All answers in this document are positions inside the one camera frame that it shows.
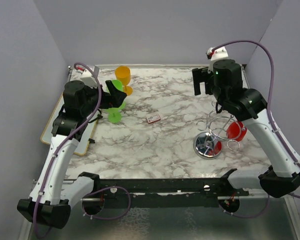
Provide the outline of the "green wine glass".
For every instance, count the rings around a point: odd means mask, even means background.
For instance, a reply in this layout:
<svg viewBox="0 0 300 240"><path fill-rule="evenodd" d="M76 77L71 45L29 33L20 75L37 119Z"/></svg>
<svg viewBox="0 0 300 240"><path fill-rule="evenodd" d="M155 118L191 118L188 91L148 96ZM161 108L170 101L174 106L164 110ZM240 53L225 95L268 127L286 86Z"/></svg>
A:
<svg viewBox="0 0 300 240"><path fill-rule="evenodd" d="M119 90L119 91L123 91L123 84L117 80L117 79L114 79L114 80L110 80L113 82L114 86Z"/></svg>
<svg viewBox="0 0 300 240"><path fill-rule="evenodd" d="M108 113L108 121L111 123L118 123L122 119L122 115L120 111L126 106L126 102L124 101L119 107L112 107L106 109L105 112Z"/></svg>

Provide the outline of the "orange plastic wine glass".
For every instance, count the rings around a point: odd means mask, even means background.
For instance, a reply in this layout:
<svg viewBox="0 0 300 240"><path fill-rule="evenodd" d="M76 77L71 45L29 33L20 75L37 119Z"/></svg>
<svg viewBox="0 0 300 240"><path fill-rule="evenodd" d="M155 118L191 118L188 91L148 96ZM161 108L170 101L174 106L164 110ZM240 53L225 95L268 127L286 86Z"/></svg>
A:
<svg viewBox="0 0 300 240"><path fill-rule="evenodd" d="M129 86L131 81L131 71L127 66L119 66L114 71L116 79L122 83L123 91L130 96L133 93L133 88Z"/></svg>

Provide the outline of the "red plastic wine glass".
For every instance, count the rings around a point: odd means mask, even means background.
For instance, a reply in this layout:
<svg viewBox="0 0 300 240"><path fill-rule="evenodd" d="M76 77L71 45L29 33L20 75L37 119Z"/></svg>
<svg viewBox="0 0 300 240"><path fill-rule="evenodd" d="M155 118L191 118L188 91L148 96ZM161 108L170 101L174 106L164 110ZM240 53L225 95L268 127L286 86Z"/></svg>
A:
<svg viewBox="0 0 300 240"><path fill-rule="evenodd" d="M226 130L227 138L229 140L235 140L241 142L247 134L247 127L243 125L241 121L232 122Z"/></svg>

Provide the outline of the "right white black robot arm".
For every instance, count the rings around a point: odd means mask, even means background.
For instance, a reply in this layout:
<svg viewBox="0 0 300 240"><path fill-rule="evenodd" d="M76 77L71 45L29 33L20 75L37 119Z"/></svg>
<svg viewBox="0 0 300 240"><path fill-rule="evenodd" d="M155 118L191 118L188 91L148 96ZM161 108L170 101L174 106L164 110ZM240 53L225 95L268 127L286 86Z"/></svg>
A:
<svg viewBox="0 0 300 240"><path fill-rule="evenodd" d="M219 189L230 196L237 189L262 189L280 198L300 186L300 155L288 143L267 112L268 104L262 94L243 86L242 68L233 59L222 59L208 67L192 69L194 94L213 95L221 109L233 115L251 132L270 161L267 169L259 171L232 170Z"/></svg>

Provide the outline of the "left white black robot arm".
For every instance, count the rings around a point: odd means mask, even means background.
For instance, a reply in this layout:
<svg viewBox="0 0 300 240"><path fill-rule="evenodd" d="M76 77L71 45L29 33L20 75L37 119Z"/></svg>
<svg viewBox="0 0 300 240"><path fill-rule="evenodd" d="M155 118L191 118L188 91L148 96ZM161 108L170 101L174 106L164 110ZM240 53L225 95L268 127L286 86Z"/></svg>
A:
<svg viewBox="0 0 300 240"><path fill-rule="evenodd" d="M90 119L99 109L118 108L127 94L107 80L108 92L102 86L91 88L80 80L65 84L63 105L52 124L49 152L40 177L26 199L20 199L17 210L31 223L62 229L71 209L85 196L96 197L101 190L97 174L83 172L73 185L63 188L70 159L75 153Z"/></svg>

